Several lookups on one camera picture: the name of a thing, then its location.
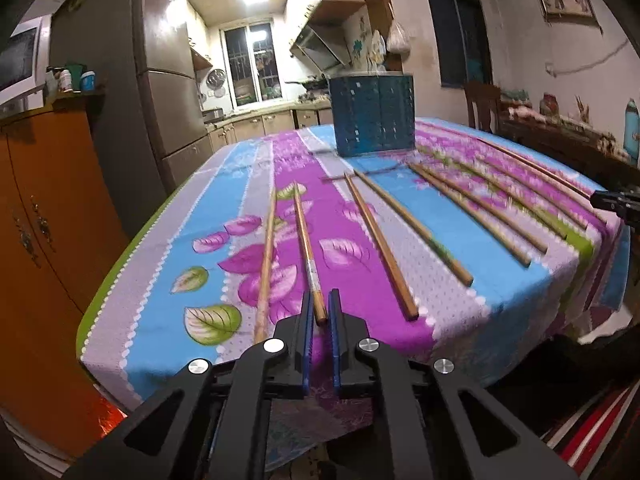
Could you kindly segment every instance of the cabinet handle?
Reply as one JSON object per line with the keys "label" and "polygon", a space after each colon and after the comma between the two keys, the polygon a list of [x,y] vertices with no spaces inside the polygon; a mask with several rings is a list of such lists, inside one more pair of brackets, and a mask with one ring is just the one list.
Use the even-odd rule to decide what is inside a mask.
{"label": "cabinet handle", "polygon": [[33,248],[33,243],[31,241],[31,235],[22,228],[20,224],[20,219],[13,214],[15,226],[18,228],[18,232],[20,233],[20,244],[24,247],[24,250],[29,253],[29,257],[31,261],[35,264],[36,267],[40,268],[40,264],[37,261],[38,255],[36,254],[35,249]]}
{"label": "cabinet handle", "polygon": [[49,247],[51,247],[51,250],[53,252],[56,252],[56,250],[53,248],[53,238],[51,236],[51,229],[49,227],[49,222],[47,221],[46,218],[44,218],[44,216],[40,214],[38,203],[35,201],[35,198],[33,195],[31,195],[31,206],[33,207],[33,212],[36,214],[36,223],[38,224],[38,229],[40,229],[40,232],[47,240],[47,244],[49,244]]}

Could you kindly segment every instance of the blue thermos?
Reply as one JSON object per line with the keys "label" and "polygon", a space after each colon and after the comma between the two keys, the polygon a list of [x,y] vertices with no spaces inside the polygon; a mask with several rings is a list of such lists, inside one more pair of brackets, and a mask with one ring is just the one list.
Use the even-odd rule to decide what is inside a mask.
{"label": "blue thermos", "polygon": [[640,116],[638,107],[633,99],[629,99],[625,111],[625,151],[631,157],[631,163],[638,166],[640,151]]}

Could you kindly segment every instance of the wooden chair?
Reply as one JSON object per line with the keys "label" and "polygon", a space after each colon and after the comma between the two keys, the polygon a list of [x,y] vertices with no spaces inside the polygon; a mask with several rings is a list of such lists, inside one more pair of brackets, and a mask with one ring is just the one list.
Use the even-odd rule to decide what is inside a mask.
{"label": "wooden chair", "polygon": [[[487,133],[499,133],[498,110],[500,102],[500,88],[487,85],[479,81],[465,83],[466,110],[469,114],[469,126],[478,128]],[[478,108],[478,122],[476,126],[476,114],[474,103]],[[491,112],[495,114],[495,132],[491,130]]]}

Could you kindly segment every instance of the range hood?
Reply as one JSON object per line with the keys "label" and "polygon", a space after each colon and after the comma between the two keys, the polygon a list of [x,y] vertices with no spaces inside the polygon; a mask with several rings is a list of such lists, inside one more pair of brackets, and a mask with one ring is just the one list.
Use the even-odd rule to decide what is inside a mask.
{"label": "range hood", "polygon": [[340,27],[308,24],[298,35],[294,46],[321,73],[335,73],[351,62],[351,56]]}

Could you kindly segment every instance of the tablecloth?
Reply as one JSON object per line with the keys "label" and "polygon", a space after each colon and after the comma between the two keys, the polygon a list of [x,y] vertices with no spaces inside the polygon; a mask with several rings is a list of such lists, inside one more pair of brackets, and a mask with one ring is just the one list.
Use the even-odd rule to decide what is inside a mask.
{"label": "tablecloth", "polygon": [[[622,302],[628,228],[613,213],[594,214],[588,200],[568,188],[556,189],[537,171],[479,138],[507,146],[588,192],[599,189],[539,153],[432,119],[416,123],[416,142],[432,155],[389,152],[343,159],[335,151],[330,125],[239,142],[216,152],[196,171],[116,263],[82,320],[79,359],[104,391],[133,410],[193,358],[214,363],[238,358],[253,343],[264,223],[273,186],[278,202],[270,333],[277,320],[298,313],[306,277],[296,232],[294,183],[302,194],[322,291],[326,295],[339,288],[345,312],[366,319],[373,337],[409,356],[446,356],[488,384],[546,336],[568,328],[588,330],[606,320]],[[447,157],[492,162],[544,190],[552,202],[476,162],[564,226],[566,240],[482,178],[450,165]],[[459,206],[406,166],[398,167],[399,162],[421,162],[471,190],[548,245],[546,254],[476,208],[532,258],[524,267]],[[461,284],[376,193],[356,180],[414,295],[420,314],[414,322],[402,315],[346,183],[324,180],[353,168],[393,167],[370,177],[474,277],[470,287]],[[559,203],[587,222],[587,229],[558,211]],[[368,401],[335,398],[327,343],[326,334],[316,328],[312,395],[304,401],[273,403],[268,467],[370,423]]]}

